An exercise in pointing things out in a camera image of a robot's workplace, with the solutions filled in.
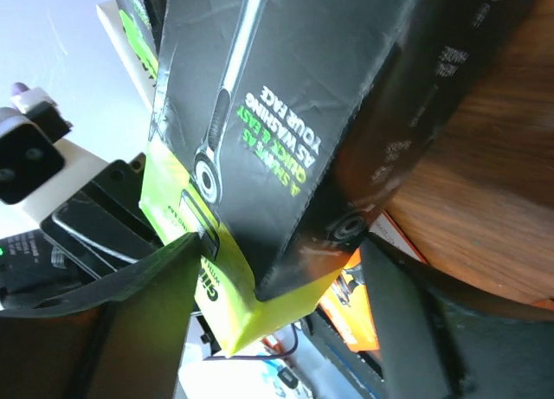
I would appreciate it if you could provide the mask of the black green razor box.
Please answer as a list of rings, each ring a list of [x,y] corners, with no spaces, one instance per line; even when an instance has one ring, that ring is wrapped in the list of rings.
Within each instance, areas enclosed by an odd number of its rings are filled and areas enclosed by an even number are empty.
[[[167,0],[115,0],[115,2],[127,40],[155,87]]]
[[[311,313],[536,0],[167,0],[140,205],[222,351]]]

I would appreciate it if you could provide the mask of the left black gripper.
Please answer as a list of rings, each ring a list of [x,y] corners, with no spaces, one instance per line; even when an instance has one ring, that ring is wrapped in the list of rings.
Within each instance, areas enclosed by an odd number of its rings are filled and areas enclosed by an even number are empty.
[[[118,272],[162,243],[139,208],[145,160],[116,160],[38,228],[1,240],[1,306],[33,308]]]

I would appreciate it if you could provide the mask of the orange razor box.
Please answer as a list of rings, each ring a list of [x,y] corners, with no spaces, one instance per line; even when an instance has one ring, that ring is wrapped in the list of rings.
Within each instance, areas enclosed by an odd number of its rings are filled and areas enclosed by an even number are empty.
[[[381,214],[370,231],[412,258],[423,263],[427,261],[388,213]],[[322,296],[319,306],[351,351],[379,350],[358,250]]]

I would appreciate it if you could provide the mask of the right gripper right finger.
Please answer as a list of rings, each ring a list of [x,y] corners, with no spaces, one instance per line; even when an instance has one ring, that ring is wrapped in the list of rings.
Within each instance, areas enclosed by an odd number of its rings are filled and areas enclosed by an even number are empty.
[[[392,398],[551,398],[553,313],[485,292],[377,236],[360,255]]]

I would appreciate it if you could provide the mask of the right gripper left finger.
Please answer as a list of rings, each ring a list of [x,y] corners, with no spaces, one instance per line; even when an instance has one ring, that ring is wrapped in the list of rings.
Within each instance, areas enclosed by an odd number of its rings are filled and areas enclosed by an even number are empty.
[[[35,308],[1,312],[3,398],[171,398],[202,245],[183,235]]]

